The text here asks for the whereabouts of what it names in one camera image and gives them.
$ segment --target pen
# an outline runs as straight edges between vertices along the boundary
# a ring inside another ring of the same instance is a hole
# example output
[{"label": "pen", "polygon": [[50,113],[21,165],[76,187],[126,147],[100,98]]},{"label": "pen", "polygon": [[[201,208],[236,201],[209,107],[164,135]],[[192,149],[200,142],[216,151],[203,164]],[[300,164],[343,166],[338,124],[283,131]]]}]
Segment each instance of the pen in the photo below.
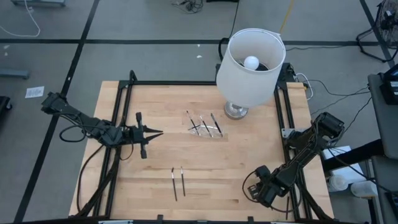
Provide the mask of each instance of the pen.
[{"label": "pen", "polygon": [[174,171],[174,167],[172,169],[172,180],[173,180],[173,188],[174,188],[174,197],[175,197],[175,201],[177,201],[177,192],[175,191],[175,181],[174,181],[173,171]]},{"label": "pen", "polygon": [[199,131],[198,131],[198,129],[197,129],[197,126],[196,126],[195,123],[193,122],[193,120],[192,120],[192,118],[191,118],[191,115],[189,115],[189,112],[188,112],[188,111],[187,111],[187,114],[188,114],[189,119],[191,120],[191,123],[192,123],[193,127],[195,128],[195,130],[197,131],[197,133],[198,133],[198,135],[199,135]]},{"label": "pen", "polygon": [[181,167],[181,180],[182,180],[182,190],[184,192],[184,197],[185,197],[184,173],[182,172],[182,167]]},{"label": "pen", "polygon": [[214,123],[216,124],[216,127],[217,127],[217,129],[218,129],[218,132],[221,134],[221,137],[224,137],[224,136],[223,136],[223,133],[221,132],[220,127],[219,127],[218,124],[217,124],[216,118],[214,117],[213,113],[211,113],[210,116],[211,116],[211,118],[213,118],[213,121],[214,121]]},{"label": "pen", "polygon": [[210,133],[210,130],[207,128],[207,125],[206,125],[205,121],[203,120],[203,118],[201,117],[201,115],[200,115],[200,119],[201,119],[201,121],[203,122],[203,124],[205,125],[205,128],[206,128],[207,132],[209,132],[210,137],[213,137],[213,136],[211,135],[211,133]]}]

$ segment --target lamp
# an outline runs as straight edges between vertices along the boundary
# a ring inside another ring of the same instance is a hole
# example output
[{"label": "lamp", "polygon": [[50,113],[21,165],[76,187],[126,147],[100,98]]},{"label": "lamp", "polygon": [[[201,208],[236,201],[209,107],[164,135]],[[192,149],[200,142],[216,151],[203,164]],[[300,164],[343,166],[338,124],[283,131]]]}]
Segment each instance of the lamp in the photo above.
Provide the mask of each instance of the lamp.
[{"label": "lamp", "polygon": [[268,30],[243,29],[230,38],[216,79],[229,118],[242,119],[269,100],[285,56],[279,34]]}]

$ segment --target white cable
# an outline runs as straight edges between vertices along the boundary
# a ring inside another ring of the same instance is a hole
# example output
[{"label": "white cable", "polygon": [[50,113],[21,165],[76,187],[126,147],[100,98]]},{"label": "white cable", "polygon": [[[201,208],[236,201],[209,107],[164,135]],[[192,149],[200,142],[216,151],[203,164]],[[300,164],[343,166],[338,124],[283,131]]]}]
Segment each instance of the white cable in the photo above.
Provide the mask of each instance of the white cable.
[{"label": "white cable", "polygon": [[297,75],[302,75],[305,78],[305,82],[308,83],[308,87],[310,88],[310,91],[311,91],[311,96],[309,98],[307,98],[307,100],[311,100],[311,98],[313,97],[313,91],[312,91],[311,83],[309,82],[309,80],[307,79],[307,77],[304,74],[297,73],[296,76]]},{"label": "white cable", "polygon": [[6,30],[5,28],[3,28],[2,26],[0,26],[0,29],[2,29],[4,32],[8,33],[9,35],[13,35],[13,36],[16,36],[16,37],[38,37],[38,36],[40,35],[40,31],[41,31],[41,30],[40,30],[39,25],[37,25],[35,19],[33,18],[32,14],[30,13],[29,8],[27,7],[26,0],[25,0],[25,7],[26,7],[27,13],[29,13],[30,18],[32,19],[32,21],[34,22],[34,24],[35,24],[36,27],[37,27],[37,34],[36,34],[36,35],[19,35],[19,34],[13,34],[12,32],[7,31],[7,30]]}]

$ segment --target wooden table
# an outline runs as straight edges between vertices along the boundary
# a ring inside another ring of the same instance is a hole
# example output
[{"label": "wooden table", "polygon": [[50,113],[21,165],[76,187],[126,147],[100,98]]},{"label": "wooden table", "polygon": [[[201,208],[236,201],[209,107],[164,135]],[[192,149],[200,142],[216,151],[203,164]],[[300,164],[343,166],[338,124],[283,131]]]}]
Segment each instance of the wooden table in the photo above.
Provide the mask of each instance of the wooden table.
[{"label": "wooden table", "polygon": [[[111,120],[117,86],[118,82],[102,83],[94,116]],[[296,128],[309,127],[311,117],[302,83],[288,83],[288,88]],[[253,216],[255,221],[285,220],[284,213],[248,201],[241,190],[244,178],[255,168],[265,164],[273,170],[285,162],[275,100],[272,98],[265,105],[251,108],[239,121],[226,117],[225,102],[216,86],[133,86],[127,125],[136,124],[135,113],[140,111],[144,124],[161,129],[165,134],[147,145],[147,159],[141,159],[139,146],[136,146],[131,158],[121,161],[111,218],[155,220],[158,214],[163,214],[165,220],[245,221],[248,216]],[[224,138],[190,134],[186,110],[192,116],[201,114],[211,124],[210,113],[213,113]],[[89,139],[83,161],[99,146]],[[130,151],[131,146],[124,146],[122,158]],[[103,155],[104,150],[90,161],[83,174],[81,205],[97,188]],[[186,197],[182,192],[181,166]],[[174,199],[172,167],[175,168],[178,202]],[[304,173],[307,189],[325,213],[333,217],[320,158],[314,158]],[[245,188],[254,183],[256,178],[252,176]],[[70,214],[76,214],[75,200],[76,193]],[[104,201],[100,214],[104,211]],[[286,201],[287,196],[277,197],[273,206],[285,210]],[[289,220],[294,220],[292,213]]]}]

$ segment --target lamp base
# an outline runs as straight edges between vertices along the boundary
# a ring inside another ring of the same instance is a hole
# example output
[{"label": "lamp base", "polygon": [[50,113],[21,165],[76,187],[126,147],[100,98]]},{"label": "lamp base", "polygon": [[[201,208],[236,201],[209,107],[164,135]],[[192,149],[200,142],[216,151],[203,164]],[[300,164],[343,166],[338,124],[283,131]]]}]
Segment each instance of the lamp base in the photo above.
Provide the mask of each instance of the lamp base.
[{"label": "lamp base", "polygon": [[225,115],[231,119],[242,119],[248,113],[249,108],[234,105],[231,102],[226,102],[224,107]]}]

